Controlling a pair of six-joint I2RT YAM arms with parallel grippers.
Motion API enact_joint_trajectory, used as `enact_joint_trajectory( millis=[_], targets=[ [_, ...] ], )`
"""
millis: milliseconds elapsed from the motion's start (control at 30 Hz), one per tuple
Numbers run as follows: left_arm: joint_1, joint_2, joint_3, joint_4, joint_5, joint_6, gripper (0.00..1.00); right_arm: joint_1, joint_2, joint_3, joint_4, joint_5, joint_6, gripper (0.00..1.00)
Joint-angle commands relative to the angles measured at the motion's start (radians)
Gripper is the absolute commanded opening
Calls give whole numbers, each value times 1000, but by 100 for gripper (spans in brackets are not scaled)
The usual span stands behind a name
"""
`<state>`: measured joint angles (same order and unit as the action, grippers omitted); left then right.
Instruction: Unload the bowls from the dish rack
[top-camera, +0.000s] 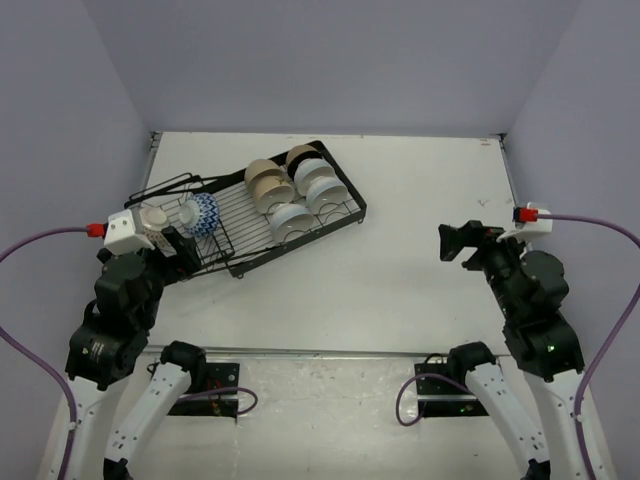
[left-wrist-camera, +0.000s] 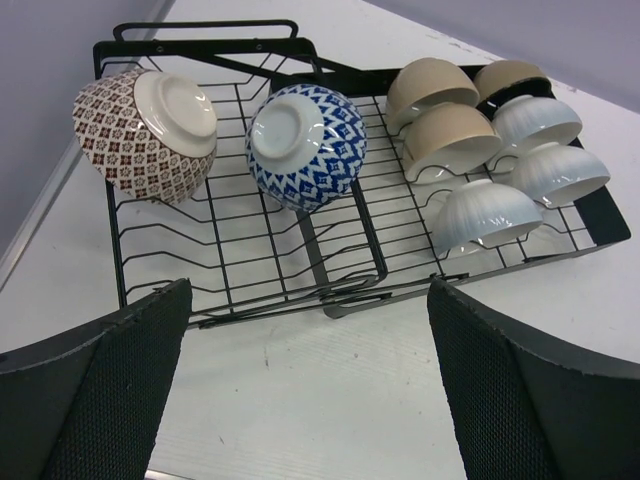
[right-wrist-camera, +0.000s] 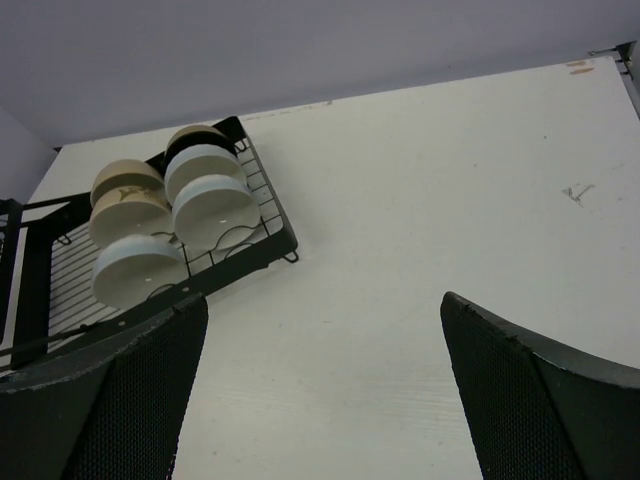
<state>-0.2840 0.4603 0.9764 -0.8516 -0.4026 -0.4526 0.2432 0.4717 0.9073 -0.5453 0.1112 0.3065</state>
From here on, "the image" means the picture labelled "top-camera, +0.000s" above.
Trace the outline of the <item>blue zigzag patterned bowl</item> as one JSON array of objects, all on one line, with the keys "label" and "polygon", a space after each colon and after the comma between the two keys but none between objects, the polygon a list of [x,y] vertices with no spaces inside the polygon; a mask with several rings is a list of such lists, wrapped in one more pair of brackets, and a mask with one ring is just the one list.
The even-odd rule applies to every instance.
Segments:
[{"label": "blue zigzag patterned bowl", "polygon": [[181,205],[179,220],[193,237],[206,237],[220,224],[220,210],[216,198],[210,193],[191,194]]}]

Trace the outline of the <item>beige patterned small bowl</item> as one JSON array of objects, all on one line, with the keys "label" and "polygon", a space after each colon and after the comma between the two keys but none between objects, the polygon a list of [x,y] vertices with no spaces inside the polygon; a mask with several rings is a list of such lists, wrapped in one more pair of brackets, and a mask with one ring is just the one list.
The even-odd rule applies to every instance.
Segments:
[{"label": "beige patterned small bowl", "polygon": [[166,248],[169,242],[162,230],[170,226],[167,214],[159,207],[142,207],[139,210],[140,219],[146,238],[157,248]]}]

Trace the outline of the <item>beige bowl with flower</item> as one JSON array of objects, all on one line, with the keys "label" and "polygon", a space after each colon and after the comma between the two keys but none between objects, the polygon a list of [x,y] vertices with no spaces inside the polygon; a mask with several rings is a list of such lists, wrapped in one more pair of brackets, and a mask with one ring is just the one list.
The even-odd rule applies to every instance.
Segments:
[{"label": "beige bowl with flower", "polygon": [[256,210],[268,214],[280,204],[290,203],[295,196],[295,189],[280,176],[261,178],[253,189],[253,200]]}]

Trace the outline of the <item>light blue bowl front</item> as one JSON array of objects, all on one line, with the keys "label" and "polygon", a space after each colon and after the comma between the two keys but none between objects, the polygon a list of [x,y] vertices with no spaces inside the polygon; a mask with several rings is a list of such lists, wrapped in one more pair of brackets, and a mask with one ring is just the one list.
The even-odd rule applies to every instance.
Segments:
[{"label": "light blue bowl front", "polygon": [[272,237],[276,243],[292,239],[294,233],[304,233],[311,228],[314,216],[307,207],[287,203],[278,206],[269,219]]}]

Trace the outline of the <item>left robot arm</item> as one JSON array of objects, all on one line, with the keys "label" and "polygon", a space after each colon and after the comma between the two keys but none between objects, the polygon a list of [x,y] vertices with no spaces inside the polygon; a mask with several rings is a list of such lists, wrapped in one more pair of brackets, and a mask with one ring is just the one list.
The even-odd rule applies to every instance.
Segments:
[{"label": "left robot arm", "polygon": [[113,420],[136,361],[148,344],[163,290],[197,272],[196,242],[173,227],[162,233],[174,253],[165,255],[123,219],[97,225],[104,238],[95,298],[69,342],[63,393],[68,437],[50,475],[57,479],[127,479],[136,455],[185,392],[208,379],[202,349],[175,341],[161,356],[156,377],[126,421]]}]

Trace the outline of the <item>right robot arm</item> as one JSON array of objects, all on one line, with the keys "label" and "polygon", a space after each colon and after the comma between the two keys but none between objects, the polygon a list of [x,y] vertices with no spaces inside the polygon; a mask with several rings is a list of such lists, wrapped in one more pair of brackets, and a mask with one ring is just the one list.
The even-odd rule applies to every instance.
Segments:
[{"label": "right robot arm", "polygon": [[569,292],[564,266],[544,251],[527,251],[531,229],[506,231],[471,220],[442,224],[440,258],[483,272],[504,316],[506,346],[535,399],[538,422],[510,390],[482,342],[450,350],[445,382],[475,395],[507,442],[525,479],[608,479],[589,416],[581,411],[585,363],[578,337],[560,313]]}]

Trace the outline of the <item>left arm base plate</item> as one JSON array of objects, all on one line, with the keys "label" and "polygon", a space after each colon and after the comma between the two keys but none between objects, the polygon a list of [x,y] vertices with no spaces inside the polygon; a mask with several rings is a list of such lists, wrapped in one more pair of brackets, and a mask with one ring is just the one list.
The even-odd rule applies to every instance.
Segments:
[{"label": "left arm base plate", "polygon": [[240,415],[255,407],[253,401],[248,407],[241,407],[239,395],[240,364],[228,362],[208,362],[204,382],[197,390],[198,396],[180,400],[169,411],[169,416],[231,418],[236,421]]}]

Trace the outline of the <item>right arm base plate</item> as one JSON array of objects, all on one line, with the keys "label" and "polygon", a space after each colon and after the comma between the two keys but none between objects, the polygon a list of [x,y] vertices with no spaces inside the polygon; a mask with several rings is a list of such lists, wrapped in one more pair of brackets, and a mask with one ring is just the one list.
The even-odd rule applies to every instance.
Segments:
[{"label": "right arm base plate", "polygon": [[[403,419],[401,400],[410,387],[415,387],[418,396],[417,414],[411,419]],[[394,413],[403,427],[411,427],[427,418],[489,416],[480,400],[451,377],[447,356],[440,353],[428,354],[424,361],[414,364],[414,375],[404,382],[396,396]]]}]

